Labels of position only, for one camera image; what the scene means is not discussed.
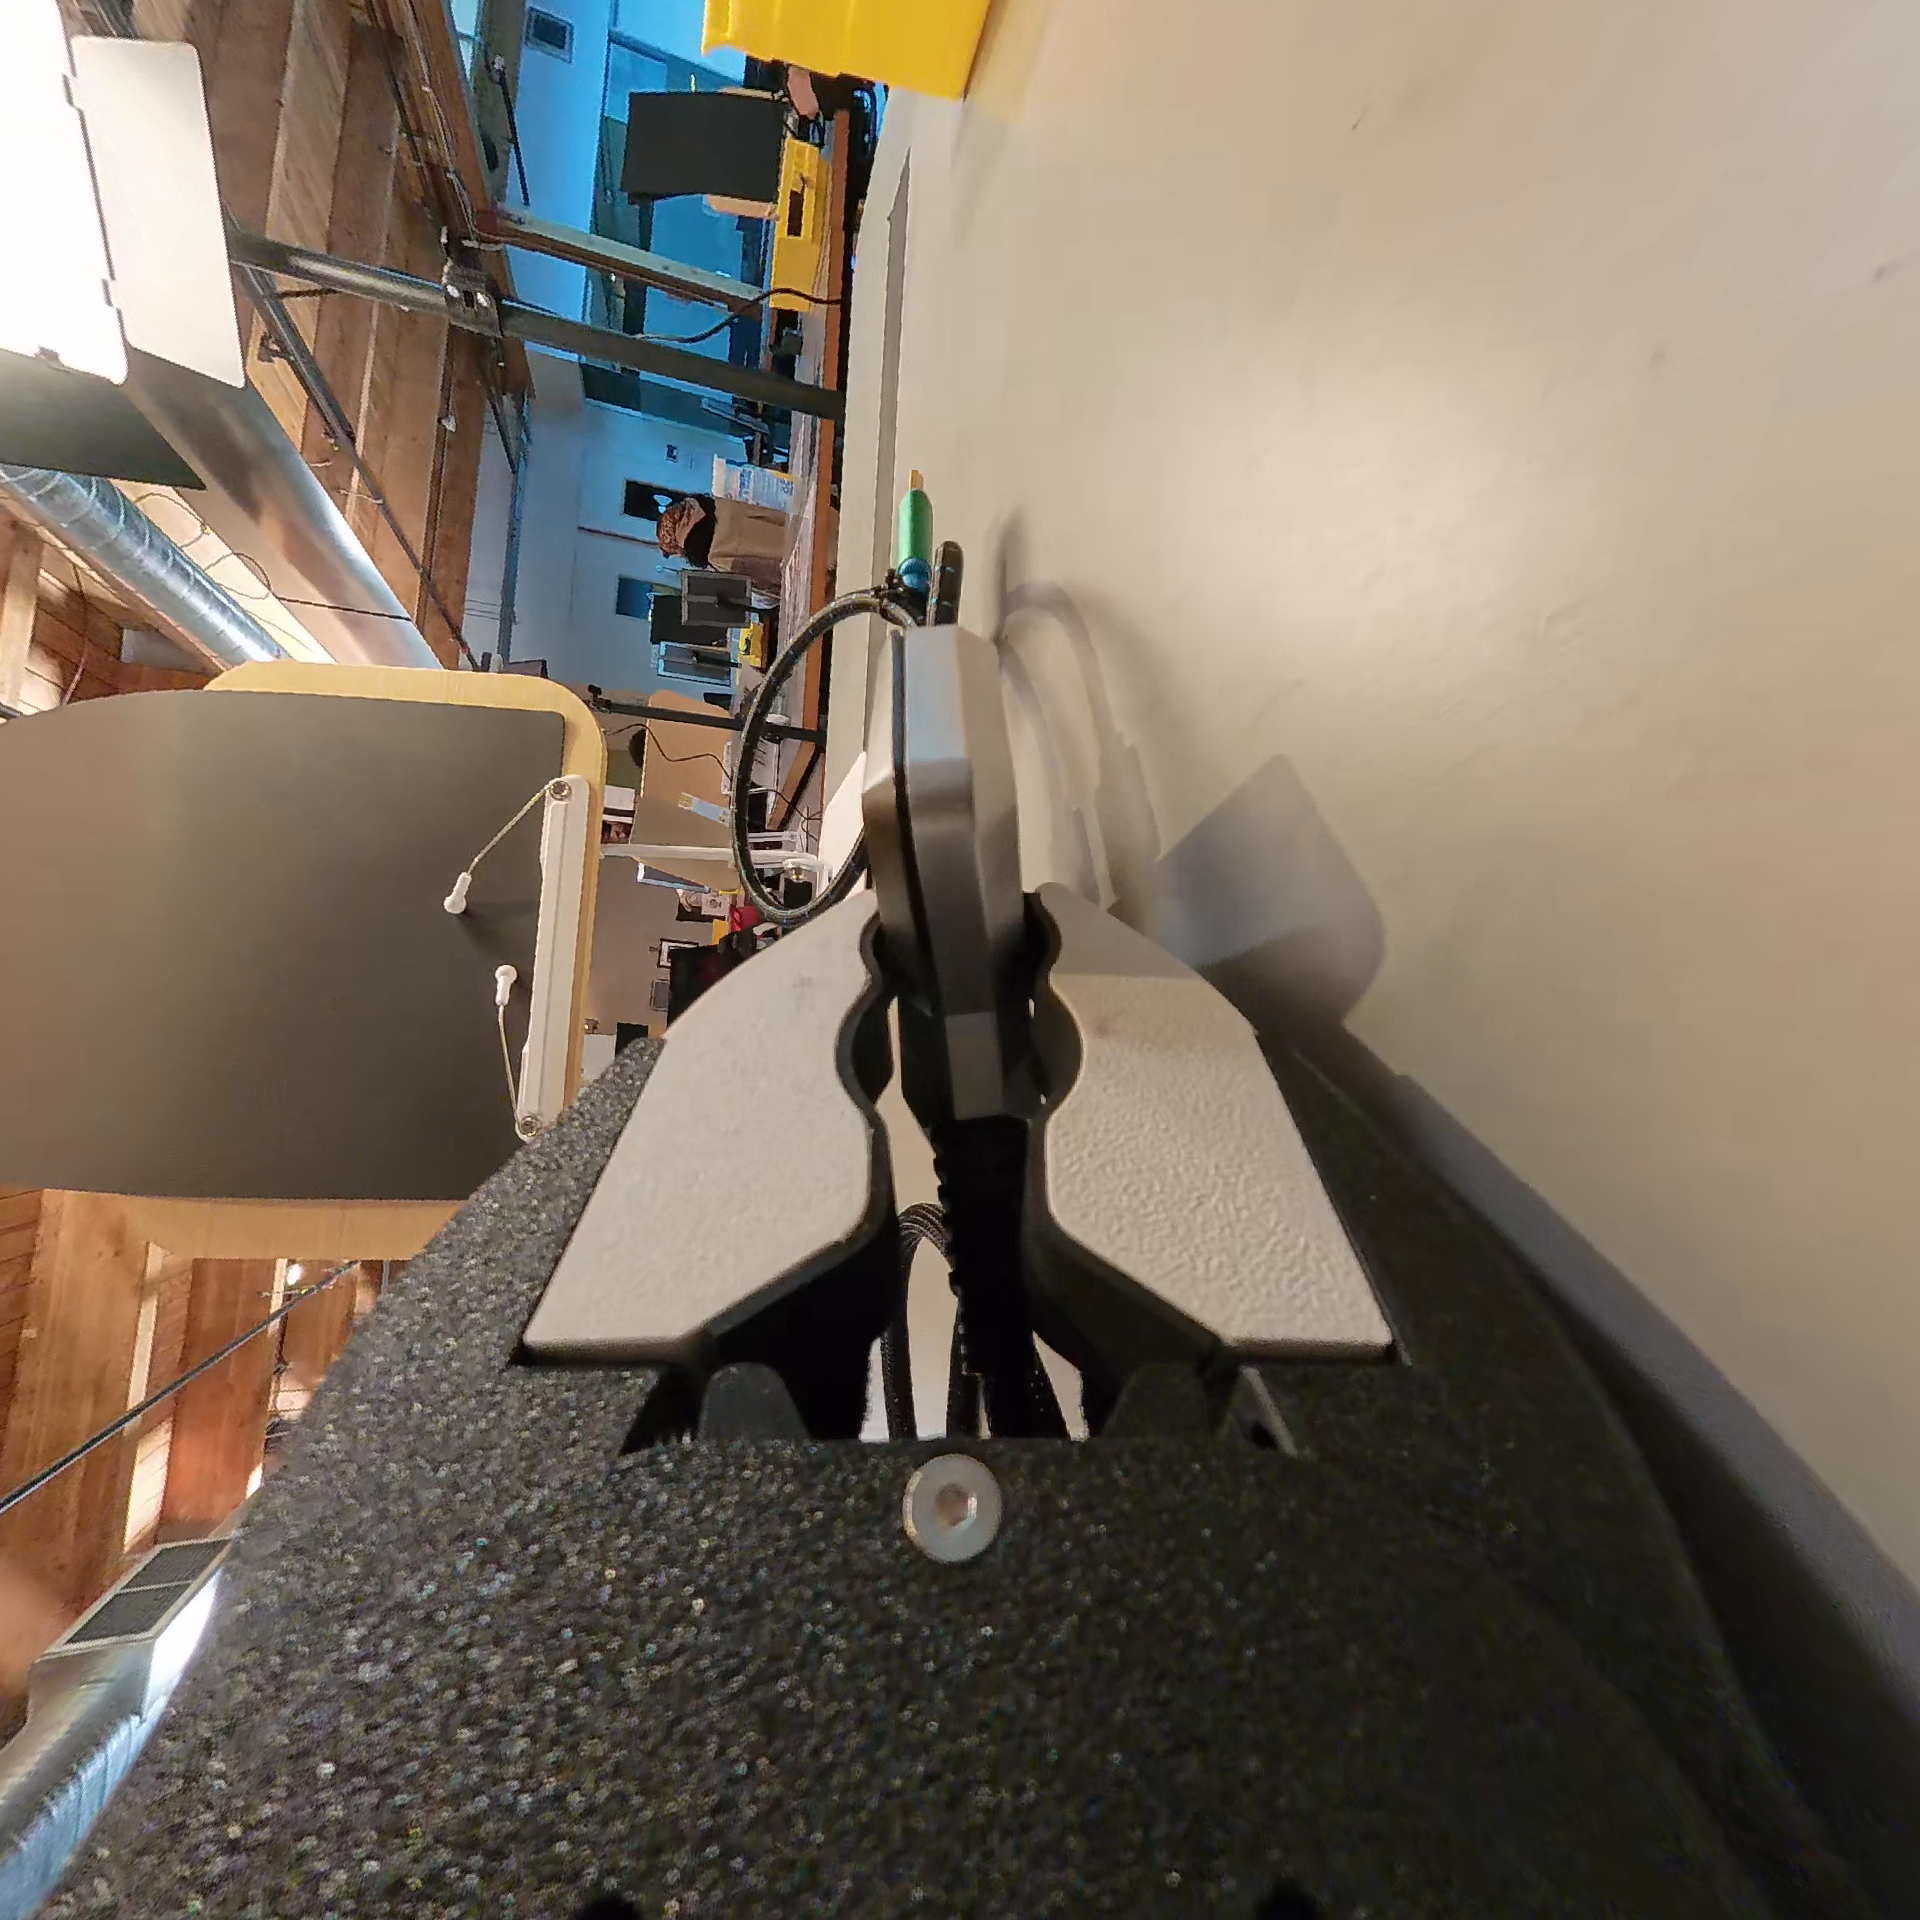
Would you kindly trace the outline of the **silver ventilation duct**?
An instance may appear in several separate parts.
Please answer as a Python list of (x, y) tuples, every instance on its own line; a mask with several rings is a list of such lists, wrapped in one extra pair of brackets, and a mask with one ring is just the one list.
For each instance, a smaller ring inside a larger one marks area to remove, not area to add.
[(291, 652), (441, 666), (249, 384), (145, 353), (122, 384), (5, 353), (2, 403), (7, 466), (114, 490)]

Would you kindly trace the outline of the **white hanging panel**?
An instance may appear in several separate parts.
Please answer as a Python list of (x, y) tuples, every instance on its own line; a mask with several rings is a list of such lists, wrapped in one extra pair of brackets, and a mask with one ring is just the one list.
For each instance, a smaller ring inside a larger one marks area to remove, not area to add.
[(2, 4), (2, 347), (129, 379), (129, 360), (243, 389), (201, 60)]

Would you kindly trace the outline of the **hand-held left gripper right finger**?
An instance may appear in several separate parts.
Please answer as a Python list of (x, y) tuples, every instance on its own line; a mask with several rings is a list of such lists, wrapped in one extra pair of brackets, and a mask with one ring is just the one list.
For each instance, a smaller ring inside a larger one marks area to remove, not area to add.
[(1255, 1029), (1186, 963), (1065, 889), (1044, 956), (1028, 1296), (1073, 1364), (1384, 1361), (1392, 1328)]

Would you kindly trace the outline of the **black wood-framed acoustic panel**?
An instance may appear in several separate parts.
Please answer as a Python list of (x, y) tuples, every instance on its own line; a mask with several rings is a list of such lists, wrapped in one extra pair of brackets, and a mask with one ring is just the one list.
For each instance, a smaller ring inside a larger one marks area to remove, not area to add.
[(541, 813), (441, 900), (561, 776), (592, 791), (570, 1105), (609, 780), (572, 691), (277, 661), (9, 717), (5, 1187), (180, 1257), (419, 1256), (527, 1146), (493, 970), (532, 970)]

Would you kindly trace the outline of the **yellow plastic bin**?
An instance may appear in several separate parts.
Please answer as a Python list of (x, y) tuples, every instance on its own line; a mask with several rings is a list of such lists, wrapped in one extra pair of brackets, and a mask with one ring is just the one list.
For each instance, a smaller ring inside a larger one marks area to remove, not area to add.
[(704, 49), (959, 101), (991, 3), (704, 3)]

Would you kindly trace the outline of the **black monitor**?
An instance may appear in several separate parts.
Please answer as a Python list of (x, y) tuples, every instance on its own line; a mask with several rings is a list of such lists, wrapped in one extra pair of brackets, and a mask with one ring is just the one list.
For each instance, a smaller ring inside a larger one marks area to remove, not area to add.
[(628, 202), (704, 199), (768, 209), (787, 141), (780, 98), (760, 92), (633, 92), (620, 163)]

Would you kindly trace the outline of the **yellow crate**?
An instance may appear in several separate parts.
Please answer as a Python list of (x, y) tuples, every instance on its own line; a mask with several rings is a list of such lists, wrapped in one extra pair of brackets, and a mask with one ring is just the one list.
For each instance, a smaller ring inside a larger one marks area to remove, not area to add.
[(770, 252), (770, 309), (819, 305), (832, 216), (832, 164), (812, 141), (788, 136), (781, 147)]

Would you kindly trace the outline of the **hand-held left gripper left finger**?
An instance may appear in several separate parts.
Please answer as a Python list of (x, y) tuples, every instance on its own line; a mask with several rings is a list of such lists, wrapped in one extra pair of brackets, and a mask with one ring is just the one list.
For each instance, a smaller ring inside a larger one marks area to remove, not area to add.
[(843, 900), (667, 1026), (522, 1336), (536, 1361), (706, 1361), (891, 1220), (879, 932), (875, 900)]

